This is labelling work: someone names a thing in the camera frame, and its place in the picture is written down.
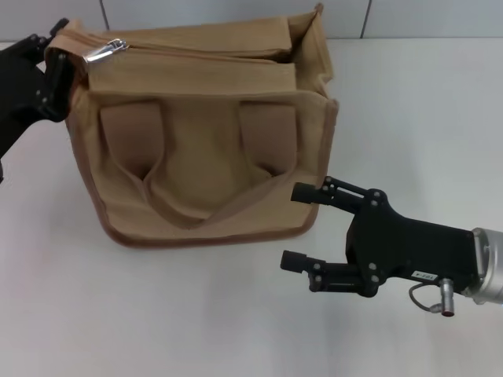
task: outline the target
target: bag handle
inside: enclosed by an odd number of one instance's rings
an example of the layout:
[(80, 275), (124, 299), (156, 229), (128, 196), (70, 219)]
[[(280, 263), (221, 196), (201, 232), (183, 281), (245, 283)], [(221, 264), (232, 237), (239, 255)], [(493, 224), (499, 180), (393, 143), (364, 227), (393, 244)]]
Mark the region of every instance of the bag handle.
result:
[(240, 132), (244, 152), (273, 177), (231, 199), (207, 218), (181, 213), (157, 197), (151, 182), (165, 159), (160, 104), (143, 102), (101, 109), (101, 125), (112, 159), (145, 201), (165, 220), (183, 229), (211, 225), (250, 207), (281, 185), (296, 165), (296, 111), (291, 105), (242, 103)]

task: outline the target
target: metal zipper pull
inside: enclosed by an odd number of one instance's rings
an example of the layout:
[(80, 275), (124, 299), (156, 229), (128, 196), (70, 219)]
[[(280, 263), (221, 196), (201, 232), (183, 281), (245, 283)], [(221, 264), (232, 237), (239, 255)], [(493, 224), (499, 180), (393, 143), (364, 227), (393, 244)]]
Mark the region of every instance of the metal zipper pull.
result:
[(127, 49), (129, 46), (122, 39), (113, 39), (106, 45), (100, 47), (99, 49), (94, 49), (84, 56), (84, 61), (86, 63), (92, 63), (97, 60), (101, 60), (104, 57), (112, 55), (117, 51), (122, 51)]

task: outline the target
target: canvas bag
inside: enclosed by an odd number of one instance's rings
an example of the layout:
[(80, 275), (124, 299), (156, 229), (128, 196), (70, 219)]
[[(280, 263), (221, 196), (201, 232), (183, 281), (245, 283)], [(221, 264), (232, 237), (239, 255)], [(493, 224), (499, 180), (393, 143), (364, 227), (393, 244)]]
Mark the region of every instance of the canvas bag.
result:
[[(91, 33), (72, 21), (50, 49), (78, 74), (67, 119), (107, 234), (134, 247), (271, 240), (307, 231), (337, 103), (321, 9), (229, 24)], [(120, 38), (129, 46), (87, 63)]]

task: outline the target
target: label sticker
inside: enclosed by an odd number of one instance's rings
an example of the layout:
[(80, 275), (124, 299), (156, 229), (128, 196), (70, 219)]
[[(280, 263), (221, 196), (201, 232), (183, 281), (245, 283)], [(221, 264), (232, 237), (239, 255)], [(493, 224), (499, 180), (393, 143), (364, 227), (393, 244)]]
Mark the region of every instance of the label sticker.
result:
[(423, 273), (422, 271), (414, 271), (414, 273), (412, 274), (412, 277), (417, 277), (418, 279), (433, 281), (439, 276), (435, 275), (434, 273)]

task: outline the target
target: tile grout line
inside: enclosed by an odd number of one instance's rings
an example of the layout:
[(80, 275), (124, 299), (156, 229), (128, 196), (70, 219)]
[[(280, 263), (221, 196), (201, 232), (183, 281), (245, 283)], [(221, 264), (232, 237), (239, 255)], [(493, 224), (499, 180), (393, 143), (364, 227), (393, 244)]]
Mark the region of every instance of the tile grout line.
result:
[(101, 8), (101, 15), (103, 16), (103, 21), (105, 22), (105, 27), (107, 30), (110, 30), (110, 24), (108, 23), (108, 17), (107, 13), (105, 12), (105, 4), (103, 4), (103, 0), (100, 0), (100, 8)]
[(367, 5), (367, 13), (365, 14), (365, 19), (363, 21), (362, 33), (360, 34), (360, 39), (365, 35), (365, 28), (367, 27), (367, 21), (369, 20), (370, 8), (372, 7), (372, 0), (369, 0)]

